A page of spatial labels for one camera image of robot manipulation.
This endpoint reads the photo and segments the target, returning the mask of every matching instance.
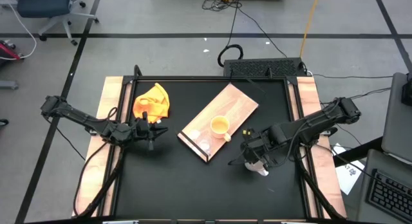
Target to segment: chair base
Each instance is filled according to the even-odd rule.
[[[19,85],[16,81],[0,80],[0,89],[18,89]]]
[[[85,7],[86,4],[85,2],[82,2],[80,0],[76,0],[73,2],[74,3],[79,3],[81,5],[81,7]],[[39,30],[39,38],[41,41],[46,41],[47,37],[45,35],[43,35],[47,30],[49,30],[50,28],[52,28],[53,26],[55,26],[57,23],[62,23],[64,30],[66,31],[67,34],[67,38],[70,40],[70,42],[76,46],[77,42],[75,40],[73,40],[73,38],[71,37],[71,32],[70,32],[70,27],[69,25],[71,25],[71,21],[69,20],[70,17],[87,17],[87,18],[91,18],[95,21],[95,23],[99,23],[100,21],[97,19],[96,15],[91,15],[91,14],[83,14],[83,13],[77,13],[77,12],[70,12],[67,15],[60,15],[58,17],[52,17],[49,20],[49,23],[46,24],[43,28],[41,28]]]
[[[0,119],[0,127],[4,127],[8,124],[8,120],[5,118]]]

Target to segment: black cable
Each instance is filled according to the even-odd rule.
[[[333,111],[335,108],[337,107],[337,103],[336,103],[336,105],[334,106],[334,107],[332,107],[331,108],[331,111]],[[312,150],[312,147],[313,147],[313,145],[312,146],[306,146],[306,145],[303,145],[303,147],[306,147],[305,148],[305,154],[303,155],[303,156],[301,156],[301,157],[297,157],[297,155],[296,155],[296,153],[294,153],[294,158],[296,159],[296,160],[302,160],[302,159],[304,159],[305,157],[307,157],[308,156],[308,151],[311,151]]]
[[[43,117],[43,118],[44,118],[45,121],[47,121],[50,125],[52,124],[46,117]],[[75,148],[75,146],[70,142],[70,140],[60,131],[60,129],[59,129],[58,127],[56,127],[56,129],[57,129],[57,131],[60,133],[60,135],[62,135],[62,137],[63,137],[65,140],[67,140],[67,142],[69,142],[71,148],[72,148],[74,151],[76,151],[76,153],[77,153],[83,160],[86,160],[86,159],[84,159],[84,157],[79,153],[79,151]]]
[[[388,90],[390,90],[390,89],[391,89],[391,88],[375,89],[375,90],[369,91],[369,92],[367,92],[367,93],[365,93],[365,94],[355,95],[355,96],[352,96],[352,97],[349,97],[349,98],[350,98],[350,99],[358,99],[358,98],[362,98],[362,97],[365,97],[365,96],[368,96],[368,95],[372,95],[372,94],[374,94],[374,93],[383,93],[383,92],[388,91]]]
[[[378,77],[365,77],[365,76],[346,76],[346,77],[334,77],[334,76],[325,76],[321,74],[313,74],[313,76],[321,76],[326,79],[387,79],[392,78],[393,76],[378,76]]]
[[[212,2],[210,6],[206,6],[206,4],[208,2]],[[204,0],[203,4],[201,5],[201,9],[209,10],[209,11],[212,11],[212,12],[220,12],[220,11],[226,9],[226,8],[229,8],[229,7],[241,8],[242,4],[239,3],[236,0],[231,0],[231,2],[229,2],[229,3],[224,2],[222,0]]]
[[[354,147],[346,147],[346,146],[341,146],[341,145],[332,145],[332,144],[330,144],[329,146],[330,147],[343,147],[343,148],[346,148],[346,149],[354,149]]]
[[[323,208],[329,214],[331,219],[345,219],[336,211],[335,207],[333,207],[333,205],[324,196],[320,188],[317,186],[315,180],[312,178],[312,176],[310,176],[310,173],[306,170],[302,160],[297,160],[297,168],[299,174],[305,180],[307,185],[309,185],[309,187],[314,193],[314,196],[319,200],[319,203],[323,206]]]
[[[89,164],[90,160],[100,151],[103,149],[104,146],[106,146],[106,144],[108,144],[107,142],[105,142],[103,145],[101,145],[92,155],[90,155],[90,157],[88,158],[88,160],[86,160],[86,162],[83,165],[83,168],[80,172],[80,178],[79,178],[79,182],[77,183],[77,188],[76,188],[76,192],[75,192],[75,197],[73,200],[73,212],[75,213],[76,216],[79,215],[79,213],[76,210],[76,200],[77,200],[77,195],[79,193],[79,189],[80,189],[80,185],[82,183],[82,179],[83,179],[83,174],[84,174],[84,170],[86,169],[86,166]]]
[[[117,107],[111,108],[110,111],[109,111],[109,113],[108,113],[108,117],[105,118],[105,120],[110,121],[110,118],[111,118],[113,115],[115,115],[115,114],[117,113],[117,111],[118,111]],[[138,124],[138,122],[135,122],[135,124],[134,124],[133,126],[131,126],[130,128],[131,128],[131,129],[135,128],[135,127],[137,126],[137,124]],[[119,133],[126,133],[126,132],[129,131],[129,130],[119,131],[119,130],[117,130],[117,126],[116,126],[116,127],[113,127],[113,124],[112,124],[111,122],[108,122],[108,125],[109,125],[111,128],[113,128],[114,131],[118,131]]]
[[[230,34],[229,34],[229,40],[227,41],[226,47],[229,46],[230,40],[232,39],[232,34],[233,34],[233,27],[234,27],[234,21],[236,20],[236,14],[238,12],[238,9],[240,10],[238,4],[239,0],[236,1],[236,9],[234,10],[234,16],[233,16],[233,21],[232,21],[232,28],[230,29]]]
[[[104,196],[107,194],[108,190],[110,189],[112,183],[116,180],[116,178],[120,174],[121,168],[123,167],[123,163],[124,163],[123,161],[124,153],[126,149],[128,149],[129,147],[130,145],[123,146],[120,148],[116,166],[113,168],[107,180],[102,184],[100,190],[98,191],[94,199],[89,203],[86,210],[80,213],[78,217],[88,217],[88,218],[92,217],[94,211],[96,210],[98,205],[102,202],[102,199],[104,198]]]
[[[359,145],[361,144],[361,141],[358,140],[358,138],[356,138],[356,136],[354,134],[352,134],[350,131],[346,130],[345,128],[341,127],[339,124],[336,124],[338,127],[340,127],[343,131],[345,131],[346,133],[348,133],[349,135],[351,135],[354,139],[356,139],[356,142],[358,142]]]
[[[227,165],[241,165],[241,164],[245,164],[246,161],[243,161],[243,162],[241,162],[241,163],[234,163],[236,160],[238,160],[238,159],[240,158],[240,156],[243,156],[243,153],[245,152],[245,150],[246,150],[246,147],[243,148],[242,152],[240,152],[240,154],[239,154],[238,157],[236,157],[235,159],[229,161],[229,162],[227,163]]]
[[[338,102],[336,102],[336,104],[330,109],[330,112],[332,112],[337,106],[338,106]],[[322,116],[315,117],[315,118],[313,118],[313,119],[309,119],[309,120],[307,120],[306,122],[302,123],[302,125],[296,130],[295,134],[293,135],[293,137],[292,137],[292,139],[291,139],[291,141],[290,141],[290,143],[289,143],[289,149],[288,149],[288,153],[286,154],[286,157],[283,159],[283,161],[282,161],[281,163],[272,165],[272,167],[279,167],[279,166],[285,164],[285,162],[286,162],[287,160],[289,160],[289,158],[290,158],[290,153],[296,154],[296,151],[299,149],[299,147],[296,147],[296,148],[294,149],[294,151],[292,152],[292,148],[293,148],[292,145],[293,145],[293,142],[295,141],[295,138],[298,136],[298,134],[300,134],[300,130],[303,128],[304,125],[308,125],[308,122],[313,122],[314,120],[317,120],[318,118],[321,118],[321,117],[322,117]],[[277,149],[278,149],[278,148],[273,148],[273,149],[265,152],[264,154],[271,153],[272,151],[275,151],[275,150],[277,150]]]
[[[380,182],[380,180],[378,180],[378,179],[376,179],[375,177],[371,176],[371,175],[370,175],[369,173],[367,173],[365,170],[361,169],[360,167],[357,167],[357,166],[354,165],[353,163],[351,163],[351,162],[345,160],[343,157],[339,156],[339,154],[337,154],[337,152],[336,152],[333,148],[332,148],[332,149],[329,149],[329,148],[327,148],[327,147],[325,147],[325,146],[321,146],[321,145],[319,145],[319,144],[316,144],[316,146],[322,147],[323,149],[328,150],[328,151],[329,151],[330,153],[332,153],[332,154],[335,153],[335,156],[338,157],[340,160],[342,160],[344,163],[354,166],[354,167],[357,168],[360,172],[362,172],[362,173],[365,174],[366,176],[369,176],[372,180],[375,180],[376,182]],[[389,187],[389,186],[386,186],[386,188],[388,188],[389,190],[392,190],[392,191],[395,191],[395,192],[396,192],[395,189],[392,189],[392,188]]]
[[[266,32],[262,29],[262,27],[260,27],[260,25],[259,25],[259,23],[255,20],[255,19],[253,19],[253,18],[251,18],[251,16],[249,16],[248,14],[246,14],[244,11],[242,11],[240,8],[238,8],[239,9],[239,11],[241,12],[241,13],[243,13],[243,15],[246,15],[249,19],[251,19],[251,20],[253,20],[254,22],[255,22],[255,24],[257,25],[257,27],[263,32],[263,34],[265,34],[265,36],[267,37],[267,39],[269,39],[269,41],[273,44],[273,46],[275,46],[275,48],[279,51],[279,53],[282,53],[282,55],[283,56],[285,56],[286,58],[288,58],[288,56],[286,56],[286,54],[285,53],[283,53],[277,46],[276,46],[276,44],[271,40],[271,38],[266,34]]]

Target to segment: wooden cutting board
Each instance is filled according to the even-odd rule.
[[[259,106],[232,84],[228,84],[205,109],[180,132],[178,137],[205,162],[226,143],[224,139],[214,138],[211,130],[212,118],[223,115],[230,122],[230,136]]]

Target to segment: small white object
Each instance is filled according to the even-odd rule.
[[[335,150],[337,154],[346,151],[345,148],[341,147],[339,144],[336,144],[333,150]],[[365,168],[365,166],[358,160],[351,163],[362,170],[363,168]],[[344,192],[346,195],[349,195],[349,192],[352,190],[353,186],[355,185],[356,181],[362,173],[353,165],[347,164],[336,168],[337,179],[339,180],[339,187],[341,188],[341,191]]]
[[[269,175],[269,172],[263,167],[262,161],[258,161],[256,163],[245,163],[245,167],[250,171],[259,173],[262,176]]]
[[[200,132],[199,132],[198,130],[192,130],[192,131],[188,134],[188,137],[189,137],[191,140],[193,140],[193,141],[195,141],[197,138],[199,138],[199,136],[200,136]]]
[[[205,151],[206,154],[208,154],[209,156],[211,155],[211,146],[210,146],[210,144],[209,144],[208,141],[202,140],[202,141],[199,143],[199,147],[200,147],[203,151]]]

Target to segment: wooden frame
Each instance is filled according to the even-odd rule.
[[[118,106],[118,101],[120,98],[120,90],[122,88],[123,77],[106,77],[104,82],[104,87],[102,90],[102,95],[100,98],[100,104],[97,111],[97,118],[106,118],[109,110],[113,107]],[[319,97],[316,90],[316,85],[313,77],[298,77],[297,87],[299,88],[300,101],[302,104],[303,115],[309,115],[321,109],[319,103]],[[131,84],[126,86],[126,95],[129,97],[131,92]],[[297,100],[294,93],[294,87],[289,85],[290,99],[292,102],[292,112],[294,117],[299,117]],[[123,103],[122,114],[120,120],[122,122],[126,121],[126,112],[129,101],[125,99]],[[92,136],[88,148],[87,157],[93,154],[96,149],[98,149],[103,144],[103,141],[99,136]],[[319,139],[319,145],[329,147],[329,140],[325,136],[321,136]],[[112,162],[112,169],[117,162],[118,148],[115,149],[115,156]],[[339,182],[337,180],[337,175],[335,171],[335,165],[333,164],[333,156],[331,153],[320,147],[313,147],[312,158],[315,167],[315,174],[318,186],[323,194],[326,196],[328,201],[335,207],[336,211],[342,216],[346,217],[346,211],[344,208],[344,203],[342,200],[341,190],[339,188]],[[106,164],[109,156],[109,145],[105,146],[96,156],[90,161],[89,165],[86,167],[80,185],[79,193],[76,199],[76,208],[80,213],[82,212],[90,203],[90,201],[95,197],[96,193],[102,186],[103,178],[105,175]],[[103,210],[103,215],[107,216],[110,214],[111,201],[113,197],[113,187],[109,189],[106,194],[105,206]],[[311,217],[316,218],[316,206],[314,194],[306,185],[306,190],[309,199],[309,208]],[[323,215],[328,218],[328,214],[323,210]]]

